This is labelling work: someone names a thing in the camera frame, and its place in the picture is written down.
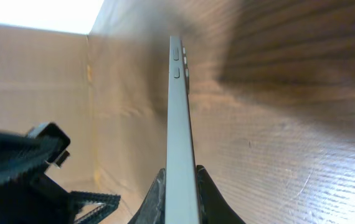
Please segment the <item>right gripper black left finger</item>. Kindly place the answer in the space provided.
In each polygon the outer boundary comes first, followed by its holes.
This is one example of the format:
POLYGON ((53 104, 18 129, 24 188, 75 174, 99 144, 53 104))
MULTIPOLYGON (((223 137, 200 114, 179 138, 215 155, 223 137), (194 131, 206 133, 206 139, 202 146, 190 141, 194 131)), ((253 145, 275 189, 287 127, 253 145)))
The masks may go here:
POLYGON ((165 224, 166 170, 160 169, 138 211, 128 224, 165 224))

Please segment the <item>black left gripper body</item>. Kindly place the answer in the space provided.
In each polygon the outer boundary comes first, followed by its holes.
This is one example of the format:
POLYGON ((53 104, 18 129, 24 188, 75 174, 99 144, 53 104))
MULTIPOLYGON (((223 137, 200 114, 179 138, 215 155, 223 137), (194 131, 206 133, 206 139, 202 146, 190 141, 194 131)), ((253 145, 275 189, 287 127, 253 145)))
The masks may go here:
POLYGON ((69 144, 55 123, 0 131, 0 223, 71 223, 70 194, 46 175, 69 156, 69 144))

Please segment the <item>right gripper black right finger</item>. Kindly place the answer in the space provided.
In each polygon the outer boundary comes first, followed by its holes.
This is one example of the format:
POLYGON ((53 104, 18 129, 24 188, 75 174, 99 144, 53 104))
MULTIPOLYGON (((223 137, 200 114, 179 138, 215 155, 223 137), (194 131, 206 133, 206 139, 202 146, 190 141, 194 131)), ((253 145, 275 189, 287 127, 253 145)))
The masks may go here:
POLYGON ((225 201, 206 168, 196 166, 202 224, 245 224, 225 201))

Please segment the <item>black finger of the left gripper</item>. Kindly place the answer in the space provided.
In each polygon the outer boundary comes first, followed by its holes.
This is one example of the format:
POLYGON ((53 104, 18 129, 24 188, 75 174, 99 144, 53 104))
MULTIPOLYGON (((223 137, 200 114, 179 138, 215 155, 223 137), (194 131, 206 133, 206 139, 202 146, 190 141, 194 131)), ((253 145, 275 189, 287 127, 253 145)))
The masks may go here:
POLYGON ((80 213, 82 208, 87 205, 97 206, 84 216, 74 220, 73 224, 99 224, 117 210, 120 200, 120 195, 71 191, 70 202, 73 208, 77 209, 76 214, 80 213))

